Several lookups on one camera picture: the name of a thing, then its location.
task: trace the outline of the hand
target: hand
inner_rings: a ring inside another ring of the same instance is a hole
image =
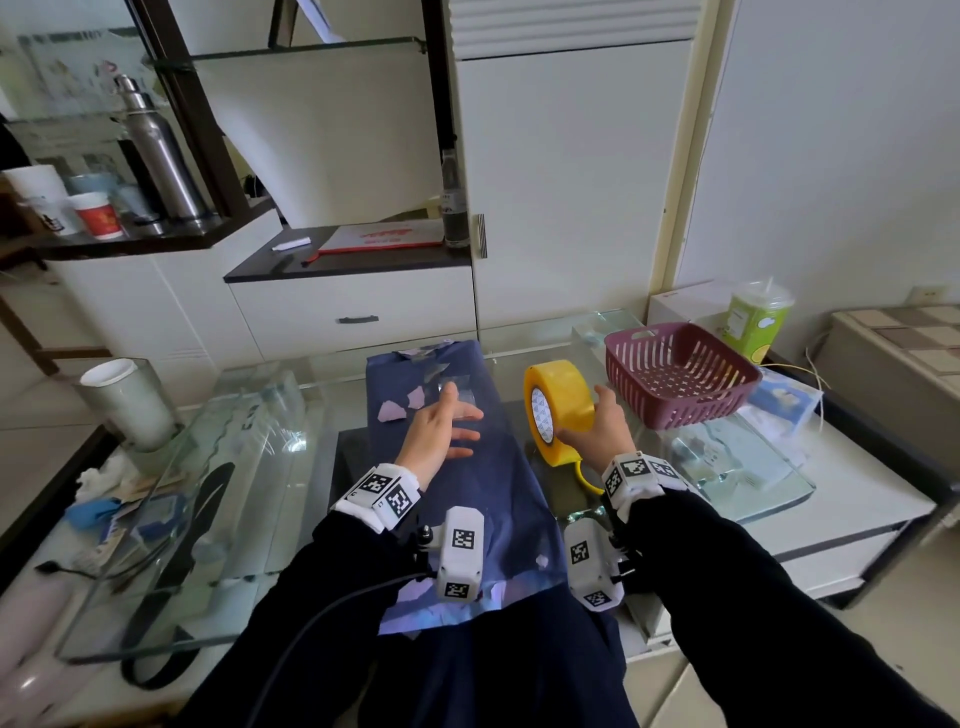
[[[470,457],[470,448],[454,448],[452,440],[480,439],[480,433],[472,429],[454,427],[454,420],[482,420],[483,412],[472,404],[459,401],[457,385],[449,381],[440,393],[440,401],[424,407],[416,415],[407,430],[396,464],[402,465],[417,476],[420,489],[426,491],[433,476],[446,459]]]
[[[615,455],[636,452],[636,445],[627,426],[623,407],[616,403],[613,390],[602,384],[597,384],[593,389],[600,395],[600,401],[593,407],[593,427],[586,432],[561,428],[557,431],[557,437],[577,450],[591,468],[603,473]]]

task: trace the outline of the red plastic basket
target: red plastic basket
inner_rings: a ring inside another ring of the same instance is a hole
[[[733,414],[760,382],[743,356],[695,324],[656,324],[612,333],[607,376],[651,429]]]

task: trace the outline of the stainless steel thermos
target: stainless steel thermos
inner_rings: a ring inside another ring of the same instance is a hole
[[[177,138],[150,95],[129,76],[117,76],[114,82],[127,111],[124,127],[170,219],[199,220],[208,215],[209,208],[187,169]]]

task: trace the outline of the glass table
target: glass table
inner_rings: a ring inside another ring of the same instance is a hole
[[[367,427],[367,358],[379,353],[479,339],[510,427],[554,516],[561,522],[602,516],[599,497],[577,482],[572,466],[550,468],[540,458],[523,407],[523,375],[531,365],[568,359],[590,386],[607,383],[604,337],[639,326],[630,313],[616,310],[225,372],[126,527],[134,532],[137,519],[149,518],[148,505],[170,503],[171,496],[182,504],[179,525],[153,541],[128,535],[120,542],[61,640],[58,656],[73,664],[100,663],[235,640],[278,573],[309,542],[332,500],[352,485],[351,474],[368,467],[357,462],[362,448],[354,445]],[[723,468],[714,469],[716,477],[704,476],[703,437],[657,433],[627,413],[637,448],[674,462],[734,521],[763,518],[814,491],[736,415],[715,421],[736,430],[741,441],[736,462],[779,462],[778,482],[757,487]],[[749,445],[746,457],[743,441]],[[597,473],[584,468],[584,475],[599,484]],[[201,527],[191,527],[196,523]]]

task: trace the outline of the packing tape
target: packing tape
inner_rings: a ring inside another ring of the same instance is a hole
[[[557,430],[593,427],[593,397],[583,375],[566,359],[528,367],[523,376],[527,422],[551,466],[579,463],[580,453],[557,439]]]

